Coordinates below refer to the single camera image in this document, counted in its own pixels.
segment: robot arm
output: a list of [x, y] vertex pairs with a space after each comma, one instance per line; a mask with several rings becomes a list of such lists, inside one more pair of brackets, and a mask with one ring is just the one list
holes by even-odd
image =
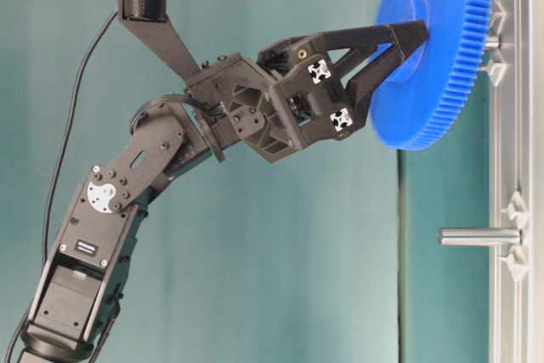
[[[257, 62], [233, 54], [201, 68], [172, 28], [166, 0], [117, 1], [121, 23], [187, 88], [143, 105], [121, 155], [80, 184], [21, 335], [21, 363], [96, 359], [120, 312], [139, 224], [174, 179], [210, 156], [222, 161], [241, 140], [276, 162], [347, 138], [365, 126], [372, 92], [428, 38], [421, 21], [327, 31], [277, 42]], [[381, 45], [344, 87], [342, 78]], [[332, 62], [338, 49], [348, 51]], [[193, 105], [194, 121], [183, 105]]]

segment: blue gear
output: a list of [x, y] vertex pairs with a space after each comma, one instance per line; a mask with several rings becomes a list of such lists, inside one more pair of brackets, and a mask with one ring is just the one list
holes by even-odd
[[379, 138], [403, 150], [436, 143], [461, 113], [478, 75], [490, 0], [382, 0], [377, 23], [424, 20], [430, 38], [376, 90]]

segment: wire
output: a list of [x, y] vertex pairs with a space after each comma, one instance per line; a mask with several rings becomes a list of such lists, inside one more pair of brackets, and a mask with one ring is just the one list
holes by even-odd
[[17, 339], [19, 338], [20, 333], [23, 331], [23, 326], [25, 325], [26, 318], [28, 317], [28, 314], [31, 311], [31, 307], [29, 306], [26, 310], [25, 314], [22, 318], [20, 318], [19, 323], [17, 324], [17, 327], [15, 328], [15, 332], [13, 336], [11, 337], [11, 340], [8, 344], [8, 350], [6, 351], [6, 355], [3, 358], [4, 363], [10, 363], [11, 362], [11, 355], [14, 353], [15, 344], [17, 343]]
[[147, 110], [149, 108], [160, 104], [167, 104], [172, 102], [190, 105], [196, 110], [202, 112], [204, 115], [210, 116], [211, 118], [220, 118], [225, 116], [223, 106], [221, 105], [209, 107], [198, 99], [195, 99], [188, 95], [166, 94], [156, 99], [153, 99], [152, 101], [149, 101], [138, 108], [138, 110], [130, 120], [130, 133], [134, 133], [134, 130], [138, 127], [138, 125], [147, 117]]
[[[91, 57], [91, 54], [93, 53], [100, 39], [104, 36], [106, 31], [108, 30], [108, 27], [110, 27], [111, 22], [116, 18], [116, 16], [117, 16], [116, 10], [110, 13], [107, 20], [102, 25], [102, 27], [100, 27], [98, 34], [94, 37], [87, 51], [83, 55], [83, 60], [77, 70], [76, 81], [74, 83], [74, 88], [72, 89], [72, 93], [71, 93], [70, 112], [68, 115], [68, 119], [66, 121], [65, 131], [62, 135], [62, 142], [60, 144], [59, 155], [57, 157], [57, 162], [55, 163], [53, 177], [51, 178], [51, 183], [48, 189], [48, 197], [45, 204], [45, 210], [43, 212], [42, 269], [45, 266], [45, 263], [47, 262], [47, 259], [48, 259], [49, 224], [51, 221], [51, 209], [53, 207], [54, 192], [57, 189], [57, 184], [59, 182], [60, 169], [62, 168], [62, 162], [64, 161], [64, 158], [65, 158], [66, 146], [68, 145], [68, 139], [70, 138], [70, 133], [71, 133], [72, 125], [74, 122], [74, 117], [76, 115], [77, 97], [79, 96], [79, 88], [82, 83], [83, 72], [85, 72], [85, 68], [87, 67], [87, 63]], [[14, 352], [15, 344], [17, 343], [17, 339], [19, 338], [19, 335], [23, 332], [23, 327], [25, 325], [25, 322], [26, 322], [26, 319], [28, 318], [29, 313], [30, 313], [30, 307], [26, 310], [19, 324], [15, 328], [14, 335], [11, 337], [11, 340], [9, 341], [8, 349], [6, 350], [6, 355], [4, 356], [4, 363], [11, 363], [11, 357]]]
[[121, 305], [119, 304], [119, 301], [117, 299], [115, 299], [115, 303], [116, 304], [114, 305], [108, 317], [108, 323], [106, 324], [105, 329], [102, 331], [100, 339], [96, 344], [96, 348], [94, 348], [94, 352], [91, 355], [88, 363], [94, 363], [99, 358], [99, 354], [104, 347], [105, 341], [108, 340], [108, 337], [110, 336], [111, 328], [113, 327], [113, 324], [116, 323], [117, 316], [119, 316], [119, 314], [121, 313]]

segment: gear teeth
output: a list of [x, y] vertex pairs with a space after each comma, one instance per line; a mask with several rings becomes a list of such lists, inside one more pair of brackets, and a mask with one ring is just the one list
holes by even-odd
[[462, 40], [446, 90], [423, 130], [405, 147], [422, 150], [434, 145], [457, 119], [478, 76], [490, 24], [491, 0], [467, 0]]

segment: metal rod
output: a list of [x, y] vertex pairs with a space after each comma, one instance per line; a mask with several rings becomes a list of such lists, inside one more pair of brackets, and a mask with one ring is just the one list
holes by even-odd
[[521, 243], [517, 229], [442, 229], [439, 244], [446, 247], [502, 247]]
[[485, 39], [484, 50], [495, 51], [501, 47], [501, 39], [498, 36], [488, 36]]

